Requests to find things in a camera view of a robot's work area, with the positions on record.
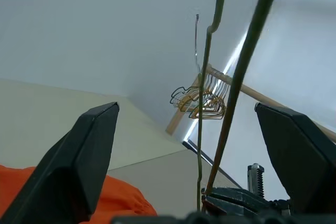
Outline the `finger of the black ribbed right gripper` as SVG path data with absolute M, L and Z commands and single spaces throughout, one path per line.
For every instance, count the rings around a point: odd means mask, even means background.
M 262 175 L 264 171 L 264 168 L 257 163 L 249 165 L 247 168 L 248 190 L 261 198 L 264 198 L 264 181 Z

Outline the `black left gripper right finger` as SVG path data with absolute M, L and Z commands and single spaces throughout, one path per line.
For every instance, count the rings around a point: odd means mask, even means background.
M 255 112 L 291 211 L 267 211 L 260 222 L 335 223 L 335 144 L 302 113 L 263 103 Z

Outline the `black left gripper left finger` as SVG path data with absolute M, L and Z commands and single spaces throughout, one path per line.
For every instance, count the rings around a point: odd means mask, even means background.
M 89 109 L 44 155 L 1 223 L 89 221 L 110 164 L 119 105 Z

